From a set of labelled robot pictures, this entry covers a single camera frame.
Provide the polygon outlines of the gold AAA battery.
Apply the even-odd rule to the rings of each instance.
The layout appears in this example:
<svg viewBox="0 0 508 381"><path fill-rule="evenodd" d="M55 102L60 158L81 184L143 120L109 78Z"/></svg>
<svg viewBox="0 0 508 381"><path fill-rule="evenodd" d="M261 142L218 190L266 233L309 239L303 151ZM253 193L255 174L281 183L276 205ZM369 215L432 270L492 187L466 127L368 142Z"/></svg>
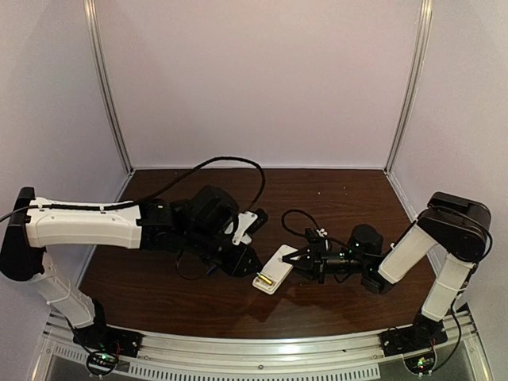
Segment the gold AAA battery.
<svg viewBox="0 0 508 381"><path fill-rule="evenodd" d="M267 276L261 274L261 273L258 273L256 278L263 284L267 285L267 286L272 286L274 283L271 279L269 279Z"/></svg>

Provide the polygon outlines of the white remote control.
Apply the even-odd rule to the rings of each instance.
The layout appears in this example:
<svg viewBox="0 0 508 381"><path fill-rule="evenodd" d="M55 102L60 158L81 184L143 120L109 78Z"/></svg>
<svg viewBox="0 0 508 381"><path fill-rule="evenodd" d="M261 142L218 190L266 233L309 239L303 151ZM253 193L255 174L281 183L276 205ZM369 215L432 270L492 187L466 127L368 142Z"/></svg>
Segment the white remote control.
<svg viewBox="0 0 508 381"><path fill-rule="evenodd" d="M293 268L291 264L281 261L281 246L259 272L271 279L274 284L272 286L267 286L261 283L256 277L252 281L252 286L257 290L264 292L265 294L274 294L282 285Z"/></svg>

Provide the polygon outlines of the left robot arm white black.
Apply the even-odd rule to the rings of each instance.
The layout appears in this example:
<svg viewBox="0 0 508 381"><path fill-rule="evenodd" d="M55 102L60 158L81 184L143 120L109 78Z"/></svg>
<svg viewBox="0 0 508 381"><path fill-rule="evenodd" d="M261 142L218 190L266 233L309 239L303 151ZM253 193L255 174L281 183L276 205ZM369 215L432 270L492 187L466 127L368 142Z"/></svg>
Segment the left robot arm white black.
<svg viewBox="0 0 508 381"><path fill-rule="evenodd" d="M114 332L101 303L71 284L46 252L59 244L115 246L195 254L204 264L241 278L262 268L252 235L268 220L264 210L240 211L221 188L205 186L193 198L150 198L114 204L59 203L20 190L1 247L1 273L35 284L47 304L70 323L77 342L103 348Z"/></svg>

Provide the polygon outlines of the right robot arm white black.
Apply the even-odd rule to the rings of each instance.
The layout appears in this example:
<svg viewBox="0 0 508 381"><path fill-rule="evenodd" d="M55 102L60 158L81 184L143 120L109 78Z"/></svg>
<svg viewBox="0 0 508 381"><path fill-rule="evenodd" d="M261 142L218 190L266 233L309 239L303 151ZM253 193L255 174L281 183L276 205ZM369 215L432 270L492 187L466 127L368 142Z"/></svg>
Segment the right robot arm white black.
<svg viewBox="0 0 508 381"><path fill-rule="evenodd" d="M307 241L304 248L281 260L319 283L327 275L359 274L362 285L371 293L386 294L424 257L441 248L446 253L444 263L414 322L404 332L413 341L430 342L476 268L490 253L491 220L491 211L485 204L436 192L388 249L383 247L383 236L369 224L356 225L346 242L314 228L302 234Z"/></svg>

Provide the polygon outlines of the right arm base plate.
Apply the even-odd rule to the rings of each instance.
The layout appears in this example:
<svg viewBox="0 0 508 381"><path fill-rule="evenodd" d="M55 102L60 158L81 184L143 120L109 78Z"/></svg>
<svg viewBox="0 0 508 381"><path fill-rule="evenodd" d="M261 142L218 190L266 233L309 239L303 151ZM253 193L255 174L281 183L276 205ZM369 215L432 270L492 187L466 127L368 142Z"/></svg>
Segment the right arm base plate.
<svg viewBox="0 0 508 381"><path fill-rule="evenodd" d="M430 334L425 329L417 329L413 326L406 328L392 327L379 334L380 343L384 356L395 356L416 352L423 349L431 349L436 344L443 344L448 336L443 329Z"/></svg>

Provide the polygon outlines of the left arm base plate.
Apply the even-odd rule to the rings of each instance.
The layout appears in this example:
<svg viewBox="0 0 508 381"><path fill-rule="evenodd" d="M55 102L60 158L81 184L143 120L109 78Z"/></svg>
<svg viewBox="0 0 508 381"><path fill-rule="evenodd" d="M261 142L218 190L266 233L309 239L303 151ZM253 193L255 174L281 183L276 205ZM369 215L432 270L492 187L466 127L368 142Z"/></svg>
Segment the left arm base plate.
<svg viewBox="0 0 508 381"><path fill-rule="evenodd" d="M104 350L111 354L119 354L136 358L143 335L136 331L118 329L111 326L97 327L91 325L81 329L72 329L73 341L85 348Z"/></svg>

